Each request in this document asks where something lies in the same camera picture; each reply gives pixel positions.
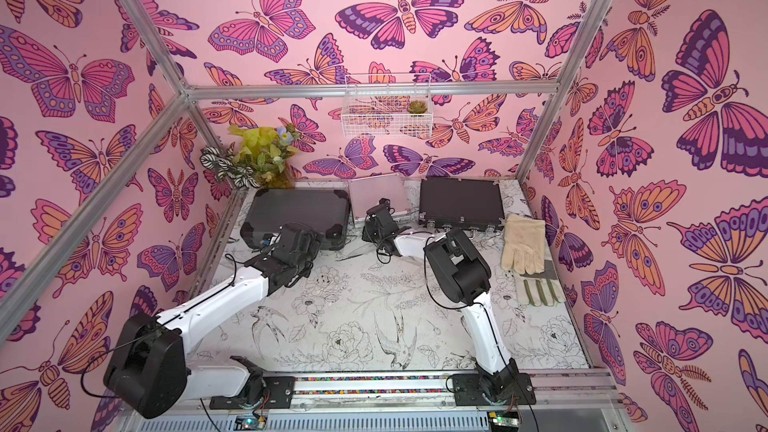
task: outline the cable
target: cable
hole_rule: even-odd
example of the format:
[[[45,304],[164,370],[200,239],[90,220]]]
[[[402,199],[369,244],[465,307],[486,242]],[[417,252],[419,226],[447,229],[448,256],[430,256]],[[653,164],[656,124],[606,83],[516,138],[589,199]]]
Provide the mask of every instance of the cable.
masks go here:
[[[200,405],[203,406],[203,412],[205,412],[206,416],[208,417],[208,420],[212,423],[214,428],[216,429],[216,432],[221,432],[221,429],[216,426],[216,422],[214,422],[214,419],[210,418],[210,414],[208,414],[208,409],[205,408],[205,402],[203,402],[203,399],[200,399]]]

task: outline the wire basket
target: wire basket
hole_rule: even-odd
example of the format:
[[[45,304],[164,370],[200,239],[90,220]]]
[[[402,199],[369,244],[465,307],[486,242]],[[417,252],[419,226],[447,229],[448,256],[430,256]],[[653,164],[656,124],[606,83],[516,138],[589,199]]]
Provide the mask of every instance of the wire basket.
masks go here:
[[[428,139],[432,136],[434,111],[430,90],[430,81],[408,82],[403,91],[402,83],[394,90],[393,84],[386,83],[380,91],[365,90],[375,74],[348,74],[346,91],[341,110],[341,126],[344,137],[353,138],[368,133],[372,136],[418,137]],[[409,73],[389,73],[389,76],[404,76],[410,80]],[[418,100],[424,102],[427,111],[423,114],[408,112],[408,104]]]

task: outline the black case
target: black case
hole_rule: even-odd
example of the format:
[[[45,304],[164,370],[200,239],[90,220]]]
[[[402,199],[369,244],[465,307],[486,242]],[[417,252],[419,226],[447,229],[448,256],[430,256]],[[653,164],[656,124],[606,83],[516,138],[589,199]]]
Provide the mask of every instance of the black case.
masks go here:
[[[349,194],[338,188],[262,188],[240,236],[248,247],[258,249],[265,234],[277,234],[286,222],[298,222],[321,235],[321,250],[341,250],[350,208]]]
[[[502,230],[502,193],[498,184],[489,180],[425,178],[418,200],[418,224],[482,232]]]

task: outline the beige glove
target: beige glove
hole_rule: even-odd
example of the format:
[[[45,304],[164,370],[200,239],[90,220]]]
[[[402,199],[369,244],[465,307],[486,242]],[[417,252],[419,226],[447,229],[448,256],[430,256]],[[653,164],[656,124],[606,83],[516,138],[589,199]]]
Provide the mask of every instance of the beige glove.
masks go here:
[[[544,271],[543,220],[533,220],[510,214],[504,226],[502,269],[516,274],[537,274]]]

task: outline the table surface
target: table surface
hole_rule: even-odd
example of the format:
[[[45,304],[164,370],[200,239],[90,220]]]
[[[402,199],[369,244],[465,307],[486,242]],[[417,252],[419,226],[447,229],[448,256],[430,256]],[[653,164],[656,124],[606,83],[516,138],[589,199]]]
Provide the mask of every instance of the table surface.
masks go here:
[[[418,210],[420,181],[404,182]],[[300,187],[345,188],[344,182],[300,182]],[[500,181],[504,213],[530,216],[520,185]],[[246,197],[225,254],[244,262],[255,255],[240,238],[240,226],[255,191]],[[350,226],[348,243],[338,252],[321,251],[311,276],[283,288],[238,312],[213,330],[194,354],[198,359],[242,355],[265,370],[358,371],[474,368],[474,347],[460,312],[444,310],[429,298],[420,261],[393,257],[381,264],[372,246]],[[564,304],[520,305],[511,272],[501,269],[501,233],[480,232],[475,247],[492,267],[491,296],[504,343],[521,369],[587,368],[574,326]],[[232,275],[225,258],[212,284]],[[449,307],[431,270],[429,290]],[[381,341],[400,342],[397,356],[382,350]]]

